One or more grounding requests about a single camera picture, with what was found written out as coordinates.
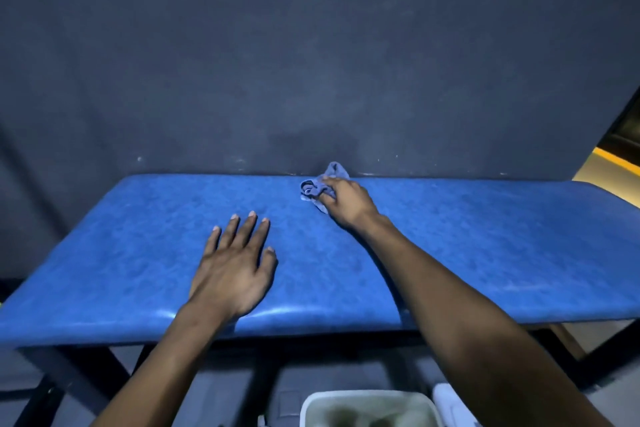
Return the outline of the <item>person's left hand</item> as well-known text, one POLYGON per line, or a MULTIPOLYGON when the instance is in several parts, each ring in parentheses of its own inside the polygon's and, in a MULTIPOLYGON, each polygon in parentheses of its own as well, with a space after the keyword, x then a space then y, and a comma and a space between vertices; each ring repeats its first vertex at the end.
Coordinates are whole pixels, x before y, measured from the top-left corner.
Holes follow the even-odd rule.
POLYGON ((269 228, 270 220, 257 215, 250 242, 244 250, 233 252, 231 218, 220 227, 216 253, 205 263, 200 259, 189 292, 188 308, 225 323, 251 312, 268 293, 259 290, 253 275, 262 250, 267 247, 269 228))

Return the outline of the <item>person's right hand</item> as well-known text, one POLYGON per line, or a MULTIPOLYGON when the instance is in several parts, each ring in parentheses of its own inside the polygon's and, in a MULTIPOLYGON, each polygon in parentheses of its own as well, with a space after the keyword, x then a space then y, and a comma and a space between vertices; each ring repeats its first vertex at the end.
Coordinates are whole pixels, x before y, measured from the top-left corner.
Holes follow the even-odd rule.
POLYGON ((324 177, 335 191, 336 205, 325 205, 329 215, 341 226, 361 234, 383 219, 367 190, 352 180, 324 177))

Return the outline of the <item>blue cleaning cloth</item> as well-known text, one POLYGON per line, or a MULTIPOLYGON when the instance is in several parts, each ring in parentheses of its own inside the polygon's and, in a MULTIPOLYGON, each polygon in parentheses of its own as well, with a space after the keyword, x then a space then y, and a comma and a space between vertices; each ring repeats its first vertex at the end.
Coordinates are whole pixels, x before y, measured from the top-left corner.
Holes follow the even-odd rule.
POLYGON ((323 194, 331 196, 335 199, 335 191, 329 185, 324 182, 324 177, 339 178, 343 180, 350 180, 349 173, 338 162, 331 162, 323 174, 316 178, 311 178, 301 182, 300 185, 300 198, 303 201, 308 201, 314 204, 314 206, 328 215, 328 210, 324 204, 319 200, 319 197, 323 194))

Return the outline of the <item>person's left forearm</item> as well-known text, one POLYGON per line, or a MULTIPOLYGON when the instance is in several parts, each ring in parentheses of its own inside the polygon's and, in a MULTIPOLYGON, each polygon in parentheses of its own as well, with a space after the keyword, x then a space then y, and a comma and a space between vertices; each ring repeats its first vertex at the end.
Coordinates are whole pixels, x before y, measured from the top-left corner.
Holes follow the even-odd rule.
POLYGON ((184 305, 148 358, 90 427, 172 427, 215 336, 237 314, 222 303, 184 305))

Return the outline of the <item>person's right forearm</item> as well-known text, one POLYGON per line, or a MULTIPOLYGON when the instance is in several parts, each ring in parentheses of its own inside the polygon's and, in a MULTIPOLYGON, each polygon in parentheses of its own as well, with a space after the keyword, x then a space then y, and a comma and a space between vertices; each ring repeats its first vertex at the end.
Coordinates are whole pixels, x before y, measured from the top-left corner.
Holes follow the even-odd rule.
POLYGON ((524 328, 387 217, 361 213, 349 227, 387 270, 482 427, 613 427, 524 328))

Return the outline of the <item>blue padded bench cushion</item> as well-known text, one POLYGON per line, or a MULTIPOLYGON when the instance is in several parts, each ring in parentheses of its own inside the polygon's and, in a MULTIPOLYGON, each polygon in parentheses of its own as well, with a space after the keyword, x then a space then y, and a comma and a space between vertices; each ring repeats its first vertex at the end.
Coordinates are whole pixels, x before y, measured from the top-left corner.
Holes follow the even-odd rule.
MULTIPOLYGON (((268 218, 279 263, 228 337, 412 328, 365 248, 300 198, 302 177, 122 180, 0 307, 0 345, 158 340, 214 225, 268 218)), ((640 318, 640 209, 580 181, 363 178, 406 237, 522 324, 640 318)))

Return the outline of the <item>white plastic bucket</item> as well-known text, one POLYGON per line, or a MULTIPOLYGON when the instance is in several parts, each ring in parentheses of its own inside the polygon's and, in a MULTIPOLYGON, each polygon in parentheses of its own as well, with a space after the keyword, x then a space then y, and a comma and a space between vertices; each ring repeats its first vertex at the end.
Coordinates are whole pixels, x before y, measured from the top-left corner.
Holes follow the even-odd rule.
POLYGON ((316 392, 304 401, 300 427, 444 427, 435 404, 419 392, 316 392))

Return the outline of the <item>white plastic container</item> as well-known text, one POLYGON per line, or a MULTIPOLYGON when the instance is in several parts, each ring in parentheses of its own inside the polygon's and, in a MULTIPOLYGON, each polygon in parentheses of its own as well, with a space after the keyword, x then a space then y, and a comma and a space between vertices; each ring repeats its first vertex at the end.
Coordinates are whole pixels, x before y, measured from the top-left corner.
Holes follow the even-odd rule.
POLYGON ((482 427, 450 384, 434 386, 432 399, 444 427, 482 427))

